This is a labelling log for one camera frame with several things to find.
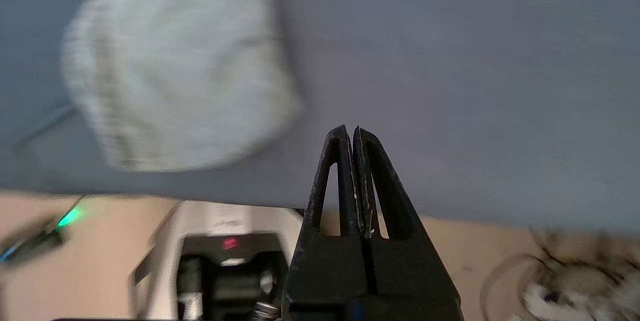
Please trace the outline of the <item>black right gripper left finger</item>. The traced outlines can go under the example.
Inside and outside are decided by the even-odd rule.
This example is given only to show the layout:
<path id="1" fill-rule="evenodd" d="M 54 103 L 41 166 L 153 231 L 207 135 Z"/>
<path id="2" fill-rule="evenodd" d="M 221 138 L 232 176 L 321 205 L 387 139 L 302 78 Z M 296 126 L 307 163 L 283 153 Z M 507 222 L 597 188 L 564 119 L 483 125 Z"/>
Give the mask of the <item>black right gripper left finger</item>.
<path id="1" fill-rule="evenodd" d="M 337 168 L 340 234 L 322 233 L 330 168 Z M 282 291 L 284 321 L 343 321 L 346 306 L 368 291 L 362 252 L 359 192 L 345 125 L 326 135 L 310 198 Z"/>

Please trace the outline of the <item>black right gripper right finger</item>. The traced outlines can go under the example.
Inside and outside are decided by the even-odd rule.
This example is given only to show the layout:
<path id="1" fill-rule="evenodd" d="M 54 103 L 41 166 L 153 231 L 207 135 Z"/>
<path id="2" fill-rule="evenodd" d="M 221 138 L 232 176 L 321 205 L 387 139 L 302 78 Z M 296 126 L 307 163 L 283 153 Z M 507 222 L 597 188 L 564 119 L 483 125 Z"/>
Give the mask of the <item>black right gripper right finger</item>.
<path id="1" fill-rule="evenodd" d="M 460 295 L 382 142 L 357 127 L 353 157 L 361 231 L 373 289 L 434 309 L 459 309 Z"/>

